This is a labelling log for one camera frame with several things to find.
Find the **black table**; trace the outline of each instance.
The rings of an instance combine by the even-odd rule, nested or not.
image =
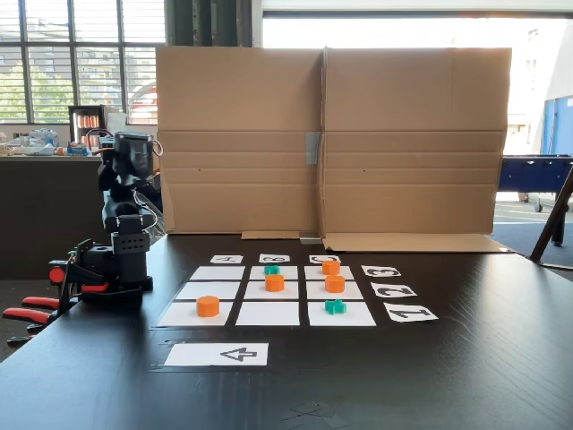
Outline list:
[[[251,266],[260,253],[289,254],[299,267],[324,254],[295,240],[163,238],[139,313],[79,304],[0,365],[1,427],[273,430],[316,401],[354,430],[573,428],[573,285],[516,254],[341,254],[373,328],[309,327],[303,314],[298,328],[153,328],[214,254],[242,254]],[[392,322],[361,264],[399,269],[388,283],[418,297],[393,302],[440,319]],[[268,342],[269,365],[169,372],[160,364],[181,340]],[[309,428],[331,427],[297,427]]]

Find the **orange game piece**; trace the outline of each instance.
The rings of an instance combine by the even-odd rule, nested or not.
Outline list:
[[[197,315],[199,316],[217,316],[218,315],[218,298],[214,296],[204,296],[197,299]]]
[[[329,275],[326,277],[326,290],[329,293],[344,292],[344,278],[340,275]]]
[[[273,293],[278,293],[285,289],[285,277],[283,275],[265,276],[265,289]]]
[[[340,262],[322,262],[323,275],[338,275],[340,273]]]

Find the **cardboard backdrop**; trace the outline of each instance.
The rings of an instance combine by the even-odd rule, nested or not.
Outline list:
[[[336,250],[498,249],[482,234],[510,50],[162,47],[157,60],[171,233],[319,229]]]

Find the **paper square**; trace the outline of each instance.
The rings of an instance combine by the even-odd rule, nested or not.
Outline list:
[[[158,327],[192,327],[225,325],[233,302],[220,302],[219,314],[211,317],[197,315],[197,302],[174,302],[163,314]]]
[[[383,298],[412,297],[417,294],[408,285],[375,284],[371,282],[374,294]]]
[[[394,305],[391,303],[384,303],[384,306],[386,306],[386,312],[388,312],[390,320],[397,321],[399,323],[438,319],[430,309],[419,305]]]
[[[219,300],[234,300],[241,282],[187,282],[175,300],[196,300],[203,296],[215,296]]]
[[[247,290],[244,293],[244,298],[262,298],[266,300],[296,300],[298,299],[298,281],[285,281],[285,289],[275,293],[265,289],[264,280],[252,280],[247,284]]]
[[[393,267],[381,267],[381,266],[362,266],[364,274],[366,276],[372,276],[374,278],[388,278],[392,276],[401,276],[400,272]]]
[[[299,325],[298,302],[243,302],[236,325]]]
[[[240,264],[242,260],[242,255],[213,255],[210,262],[213,264]]]
[[[342,293],[329,293],[324,280],[306,281],[306,297],[309,300],[363,300],[362,293],[355,282],[346,281]]]
[[[266,366],[268,343],[177,343],[164,366]]]
[[[340,262],[340,257],[337,255],[309,255],[308,259],[312,264],[319,264],[320,266],[323,262]]]
[[[290,262],[290,257],[288,255],[261,254],[259,262],[263,264],[281,264],[282,262]]]
[[[285,280],[298,280],[298,267],[279,265],[278,270]],[[265,266],[253,266],[249,280],[265,280]]]
[[[348,266],[340,266],[340,275],[345,280],[353,280],[355,277]],[[322,274],[322,265],[304,266],[304,276],[307,280],[324,280],[327,275]]]
[[[199,266],[191,280],[241,280],[244,266]]]
[[[324,309],[324,302],[308,302],[308,318],[315,326],[355,326],[376,325],[365,302],[346,302],[345,314],[330,315]]]

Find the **tripod leg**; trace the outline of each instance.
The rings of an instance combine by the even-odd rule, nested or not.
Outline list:
[[[555,206],[553,206],[552,213],[549,214],[549,218],[545,223],[545,227],[543,227],[543,231],[541,232],[541,235],[535,244],[534,251],[529,257],[529,260],[532,262],[541,261],[541,257],[545,252],[547,244],[549,244],[549,240],[553,236],[553,232],[556,230],[560,220],[565,219],[567,202],[571,196],[571,192],[573,192],[573,169],[569,171],[567,179],[565,180],[565,184],[563,184],[563,187],[557,196],[557,201],[555,202]]]
[[[561,246],[563,244],[563,236],[565,235],[565,212],[557,221],[555,225],[555,231],[553,231],[552,243],[554,246]]]

